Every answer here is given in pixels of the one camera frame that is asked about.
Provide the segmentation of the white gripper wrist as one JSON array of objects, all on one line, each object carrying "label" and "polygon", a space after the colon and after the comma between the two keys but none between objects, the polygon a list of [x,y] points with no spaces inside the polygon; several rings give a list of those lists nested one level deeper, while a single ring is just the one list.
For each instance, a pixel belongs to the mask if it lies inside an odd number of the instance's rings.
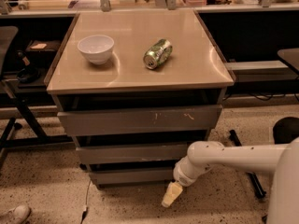
[{"label": "white gripper wrist", "polygon": [[169,207],[182,193],[183,187],[192,185],[200,175],[208,172],[206,164],[194,164],[188,157],[175,164],[173,177],[177,182],[170,182],[162,199],[162,206]]}]

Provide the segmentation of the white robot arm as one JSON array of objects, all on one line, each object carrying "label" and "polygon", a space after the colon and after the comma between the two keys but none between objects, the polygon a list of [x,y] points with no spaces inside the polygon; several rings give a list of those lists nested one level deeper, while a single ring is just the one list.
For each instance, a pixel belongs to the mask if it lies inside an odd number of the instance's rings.
[{"label": "white robot arm", "polygon": [[273,176],[266,224],[299,224],[299,142],[289,144],[226,147],[220,142],[192,143],[178,161],[162,200],[168,207],[185,187],[214,166],[223,165],[248,173]]}]

